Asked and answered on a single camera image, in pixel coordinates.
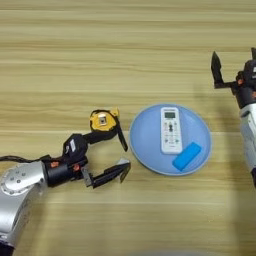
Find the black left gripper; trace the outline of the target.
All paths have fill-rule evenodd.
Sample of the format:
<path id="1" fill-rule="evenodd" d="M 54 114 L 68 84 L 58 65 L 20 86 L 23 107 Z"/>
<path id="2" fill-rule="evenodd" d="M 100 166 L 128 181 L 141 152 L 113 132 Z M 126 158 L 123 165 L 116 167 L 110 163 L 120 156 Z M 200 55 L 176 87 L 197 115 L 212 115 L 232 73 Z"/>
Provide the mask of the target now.
<path id="1" fill-rule="evenodd" d="M 110 140 L 116 134 L 116 130 L 93 130 L 85 134 L 84 139 L 88 144 L 95 144 Z M 122 166 L 114 165 L 105 169 L 102 174 L 93 177 L 86 168 L 87 163 L 86 157 L 76 161 L 55 160 L 51 163 L 45 162 L 47 185 L 49 187 L 56 187 L 69 181 L 83 179 L 87 187 L 97 188 L 112 181 L 122 173 Z"/>

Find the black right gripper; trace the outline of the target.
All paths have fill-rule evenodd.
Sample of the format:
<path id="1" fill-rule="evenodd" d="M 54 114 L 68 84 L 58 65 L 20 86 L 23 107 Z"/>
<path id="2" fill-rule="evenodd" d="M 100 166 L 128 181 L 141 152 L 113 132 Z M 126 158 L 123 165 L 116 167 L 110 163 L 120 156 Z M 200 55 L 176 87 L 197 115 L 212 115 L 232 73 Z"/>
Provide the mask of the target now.
<path id="1" fill-rule="evenodd" d="M 256 103 L 256 48 L 251 48 L 252 59 L 245 63 L 244 69 L 239 71 L 232 82 L 224 82 L 221 74 L 221 62 L 216 52 L 212 53 L 211 71 L 214 88 L 230 88 L 237 99 L 240 109 Z"/>

